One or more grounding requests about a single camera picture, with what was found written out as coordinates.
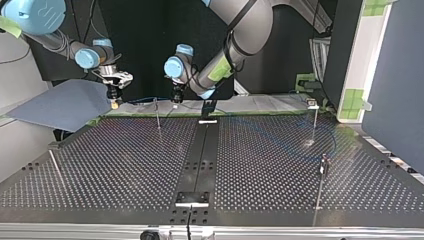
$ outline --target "white wall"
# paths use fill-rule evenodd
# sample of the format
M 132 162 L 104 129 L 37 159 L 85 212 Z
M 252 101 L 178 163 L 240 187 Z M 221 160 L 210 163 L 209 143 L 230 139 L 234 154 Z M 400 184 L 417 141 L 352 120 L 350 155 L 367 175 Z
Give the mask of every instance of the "white wall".
M 0 116 L 46 91 L 34 57 L 2 64 L 25 55 L 22 39 L 0 34 Z M 54 140 L 52 129 L 0 118 L 0 182 L 38 158 Z

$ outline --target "black background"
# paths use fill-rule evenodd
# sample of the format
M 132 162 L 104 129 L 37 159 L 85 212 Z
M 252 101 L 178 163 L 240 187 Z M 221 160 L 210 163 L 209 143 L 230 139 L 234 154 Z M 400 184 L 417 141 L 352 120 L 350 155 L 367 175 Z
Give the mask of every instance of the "black background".
M 91 1 L 73 1 L 75 19 L 71 0 L 66 1 L 67 19 L 61 29 L 78 39 L 76 29 L 78 27 L 80 36 L 83 35 Z M 334 19 L 337 0 L 321 0 L 321 4 Z M 164 78 L 163 64 L 174 54 L 176 45 L 193 46 L 194 61 L 202 69 L 221 49 L 227 30 L 226 24 L 200 0 L 99 0 L 95 13 L 96 27 L 105 34 L 107 26 L 115 51 L 123 54 L 119 68 L 134 75 L 133 83 L 124 91 L 126 101 L 169 96 L 171 83 Z M 91 41 L 94 37 L 95 32 L 90 31 L 88 39 Z M 293 90 L 297 74 L 313 71 L 311 37 L 312 26 L 300 14 L 288 6 L 275 7 L 271 37 L 263 51 L 246 61 L 244 70 L 239 73 L 239 82 L 251 93 Z M 35 45 L 37 64 L 44 80 L 85 76 L 72 61 L 66 62 L 63 57 L 53 56 Z M 230 98 L 233 82 L 227 81 L 216 95 L 220 99 Z

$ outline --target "perforated metal table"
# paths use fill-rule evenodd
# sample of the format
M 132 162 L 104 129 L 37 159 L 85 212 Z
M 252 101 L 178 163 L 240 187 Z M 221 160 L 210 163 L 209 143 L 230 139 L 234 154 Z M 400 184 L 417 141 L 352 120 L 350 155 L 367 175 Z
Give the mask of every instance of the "perforated metal table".
M 181 192 L 209 207 L 177 208 Z M 1 183 L 0 222 L 424 228 L 424 186 L 325 116 L 108 118 Z

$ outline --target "blue joint cap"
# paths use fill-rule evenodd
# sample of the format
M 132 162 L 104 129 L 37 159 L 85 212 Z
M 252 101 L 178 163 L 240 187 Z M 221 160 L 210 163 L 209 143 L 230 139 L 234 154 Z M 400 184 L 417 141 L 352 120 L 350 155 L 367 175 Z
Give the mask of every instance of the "blue joint cap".
M 170 57 L 165 63 L 165 73 L 172 78 L 179 78 L 184 73 L 184 63 L 178 57 Z
M 101 38 L 93 40 L 93 46 L 111 47 L 113 48 L 112 41 L 108 38 Z
M 206 5 L 206 7 L 211 5 L 211 0 L 202 0 L 202 2 Z
M 23 32 L 45 35 L 55 32 L 65 19 L 64 0 L 2 0 L 1 15 L 19 24 Z
M 189 56 L 194 56 L 194 49 L 190 45 L 179 44 L 177 46 L 177 53 L 183 53 L 183 54 L 187 54 Z
M 92 49 L 83 48 L 75 54 L 75 61 L 84 69 L 92 69 L 100 65 L 100 56 Z
M 205 93 L 203 93 L 203 94 L 201 94 L 201 95 L 199 95 L 199 97 L 201 97 L 202 99 L 204 99 L 204 100 L 207 100 L 207 99 L 209 99 L 211 96 L 212 96 L 212 94 L 215 92 L 215 89 L 211 89 L 211 90 L 208 90 L 208 91 L 206 91 Z

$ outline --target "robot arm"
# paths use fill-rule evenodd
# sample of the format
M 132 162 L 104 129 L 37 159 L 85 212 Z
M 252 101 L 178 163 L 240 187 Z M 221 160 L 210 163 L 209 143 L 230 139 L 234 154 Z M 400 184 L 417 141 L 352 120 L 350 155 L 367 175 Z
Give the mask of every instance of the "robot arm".
M 273 25 L 272 6 L 268 0 L 202 0 L 229 25 L 223 49 L 197 73 L 192 67 L 194 50 L 184 44 L 177 46 L 175 56 L 165 63 L 165 73 L 174 82 L 174 90 L 189 86 L 198 96 L 208 99 L 215 86 L 230 77 L 237 66 L 257 54 L 266 44 Z M 182 101 L 182 93 L 175 102 Z
M 47 50 L 75 60 L 83 69 L 93 70 L 108 87 L 112 107 L 118 107 L 116 101 L 133 76 L 117 70 L 119 56 L 115 56 L 109 39 L 97 39 L 93 46 L 87 46 L 59 30 L 65 19 L 64 0 L 0 0 L 0 10 L 1 15 L 17 22 L 27 37 Z

